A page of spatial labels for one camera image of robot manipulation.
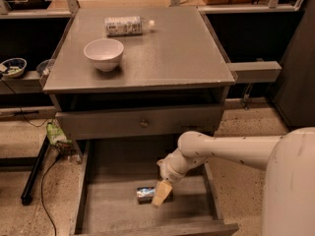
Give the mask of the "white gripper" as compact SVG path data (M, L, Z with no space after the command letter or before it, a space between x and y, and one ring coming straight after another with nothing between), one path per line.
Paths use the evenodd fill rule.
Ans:
M162 181L158 181L156 190L152 199L154 207L160 207L172 191L170 183L180 181L188 172L188 164L182 155L169 154L164 159L157 161L160 177Z

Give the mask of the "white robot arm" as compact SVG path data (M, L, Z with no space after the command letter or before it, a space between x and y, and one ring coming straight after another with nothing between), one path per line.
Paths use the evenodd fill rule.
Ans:
M265 137L185 132L176 150L157 162L161 180L152 204L159 207L174 183L211 156L265 172L260 236L315 236L314 127Z

